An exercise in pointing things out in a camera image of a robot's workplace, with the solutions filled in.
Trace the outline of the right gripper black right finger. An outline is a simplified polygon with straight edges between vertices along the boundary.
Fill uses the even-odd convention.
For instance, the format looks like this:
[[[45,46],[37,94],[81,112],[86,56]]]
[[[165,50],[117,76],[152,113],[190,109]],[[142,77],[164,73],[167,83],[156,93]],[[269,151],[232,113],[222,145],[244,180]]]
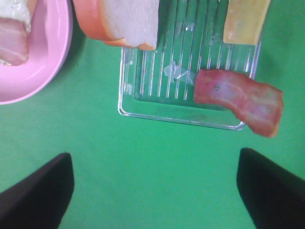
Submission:
[[[305,227],[305,181],[251,148],[240,151],[236,184],[258,229]]]

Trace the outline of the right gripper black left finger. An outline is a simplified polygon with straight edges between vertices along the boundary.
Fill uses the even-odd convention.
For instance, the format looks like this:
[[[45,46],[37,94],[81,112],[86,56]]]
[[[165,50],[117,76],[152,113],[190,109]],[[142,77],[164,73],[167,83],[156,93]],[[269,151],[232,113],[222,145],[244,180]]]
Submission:
[[[74,191],[69,153],[61,153],[0,194],[2,229],[57,229]]]

